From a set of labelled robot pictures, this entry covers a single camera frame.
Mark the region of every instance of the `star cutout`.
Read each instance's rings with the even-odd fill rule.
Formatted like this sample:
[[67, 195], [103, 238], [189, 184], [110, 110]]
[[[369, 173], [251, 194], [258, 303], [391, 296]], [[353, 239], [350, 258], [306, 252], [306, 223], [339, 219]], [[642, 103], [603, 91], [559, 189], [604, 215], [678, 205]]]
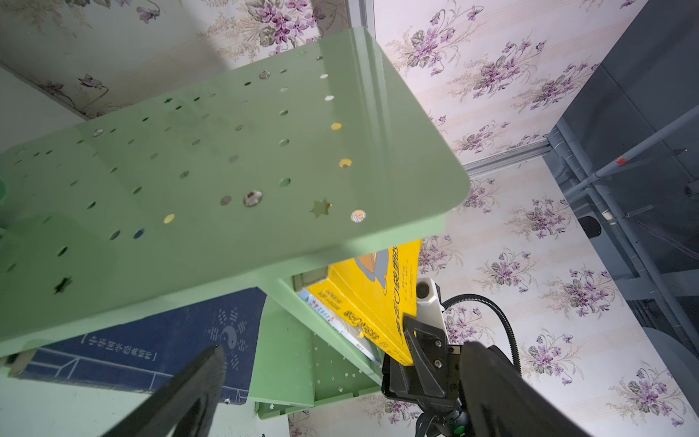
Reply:
[[332, 203], [328, 203], [328, 199], [323, 199], [322, 202], [318, 202], [316, 200], [313, 201], [313, 209], [310, 212], [315, 215], [315, 218], [318, 218], [323, 214], [328, 215], [328, 210], [332, 205]]

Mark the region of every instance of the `ceiling pipe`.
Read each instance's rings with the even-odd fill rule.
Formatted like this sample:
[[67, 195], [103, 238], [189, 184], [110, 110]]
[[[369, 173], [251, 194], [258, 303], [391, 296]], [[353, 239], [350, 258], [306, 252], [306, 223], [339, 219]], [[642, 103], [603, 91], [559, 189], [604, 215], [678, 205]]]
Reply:
[[622, 156], [616, 158], [614, 161], [605, 165], [601, 169], [593, 173], [588, 172], [588, 177], [581, 180], [580, 183], [575, 185], [574, 187], [567, 189], [563, 193], [563, 195], [565, 197], [571, 196], [583, 189], [584, 187], [586, 187], [587, 185], [590, 185], [591, 183], [600, 180], [600, 178], [611, 174], [612, 172], [614, 172], [615, 169], [619, 168], [620, 166], [623, 166], [627, 161], [630, 161], [633, 158], [640, 155], [641, 153], [645, 152], [651, 146], [657, 144], [660, 140], [664, 139], [666, 136], [669, 136], [670, 134], [679, 131], [685, 124], [690, 122], [697, 115], [699, 115], [699, 105], [680, 115], [677, 119], [668, 123], [665, 127], [657, 131], [655, 134], [649, 136], [637, 145], [633, 146], [631, 149], [627, 150], [626, 153], [624, 153]]
[[[549, 142], [554, 152], [565, 159], [578, 179], [584, 180], [588, 176], [592, 169], [592, 163], [563, 118], [549, 134]], [[680, 342], [694, 355], [698, 355], [699, 333], [675, 295], [665, 284], [658, 267], [641, 244], [628, 219], [624, 217], [624, 212], [614, 200], [609, 188], [601, 182], [596, 182], [593, 186], [586, 186], [584, 190], [609, 223], [610, 229], [617, 237], [639, 276], [655, 284], [651, 296], [672, 325]]]

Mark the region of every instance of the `green metal shelf top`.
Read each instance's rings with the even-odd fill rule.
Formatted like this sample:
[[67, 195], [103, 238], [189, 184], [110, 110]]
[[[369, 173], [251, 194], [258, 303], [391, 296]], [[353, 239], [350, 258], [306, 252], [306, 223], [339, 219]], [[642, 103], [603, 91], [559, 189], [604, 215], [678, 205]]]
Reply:
[[0, 178], [0, 356], [421, 238], [468, 195], [360, 28], [16, 146]]

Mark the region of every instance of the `wallpaper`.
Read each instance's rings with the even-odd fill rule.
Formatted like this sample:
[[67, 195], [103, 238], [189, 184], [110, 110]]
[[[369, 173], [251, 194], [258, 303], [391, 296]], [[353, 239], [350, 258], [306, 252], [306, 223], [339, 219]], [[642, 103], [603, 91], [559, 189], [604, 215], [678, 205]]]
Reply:
[[[593, 436], [697, 436], [699, 420], [578, 225], [542, 158], [474, 179], [424, 239], [420, 274], [442, 300], [488, 297], [514, 330], [524, 379]], [[444, 314], [450, 343], [497, 345], [488, 307]], [[413, 436], [419, 409], [372, 394], [289, 416], [293, 437]]]
[[0, 62], [92, 118], [346, 28], [343, 0], [0, 0]]
[[375, 1], [376, 37], [463, 163], [542, 140], [645, 0]]

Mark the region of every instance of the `blue book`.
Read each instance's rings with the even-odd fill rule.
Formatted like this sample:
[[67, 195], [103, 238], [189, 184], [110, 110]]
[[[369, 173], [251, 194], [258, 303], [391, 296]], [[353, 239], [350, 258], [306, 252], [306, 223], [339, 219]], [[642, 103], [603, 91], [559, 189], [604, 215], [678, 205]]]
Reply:
[[17, 378], [152, 393], [209, 345], [221, 344], [221, 402], [242, 405], [266, 295], [249, 288], [38, 348]]

